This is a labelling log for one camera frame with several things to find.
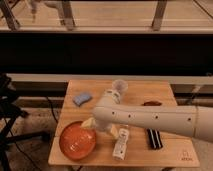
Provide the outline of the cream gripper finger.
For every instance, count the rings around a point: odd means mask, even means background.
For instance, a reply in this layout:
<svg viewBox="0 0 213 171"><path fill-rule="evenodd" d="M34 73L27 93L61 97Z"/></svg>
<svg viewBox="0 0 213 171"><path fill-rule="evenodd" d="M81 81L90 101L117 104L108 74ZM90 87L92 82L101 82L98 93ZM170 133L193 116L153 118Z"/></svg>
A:
<svg viewBox="0 0 213 171"><path fill-rule="evenodd" d="M107 130L107 133L109 135L111 135L114 139L117 139L119 137L119 133L118 133L118 130L116 128L115 125L112 125L108 130Z"/></svg>
<svg viewBox="0 0 213 171"><path fill-rule="evenodd" d="M81 127L84 129L94 129L95 119L93 117L90 117L89 119L82 122Z"/></svg>

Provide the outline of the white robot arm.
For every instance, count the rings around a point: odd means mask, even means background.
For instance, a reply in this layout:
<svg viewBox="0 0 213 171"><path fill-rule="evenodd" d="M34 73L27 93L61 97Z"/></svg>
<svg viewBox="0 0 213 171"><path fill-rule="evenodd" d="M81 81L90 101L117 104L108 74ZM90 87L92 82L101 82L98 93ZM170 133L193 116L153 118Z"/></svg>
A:
<svg viewBox="0 0 213 171"><path fill-rule="evenodd" d="M106 90L83 128L97 129L118 137L114 124L193 137L213 143L213 108L200 106L130 106L120 103L117 90Z"/></svg>

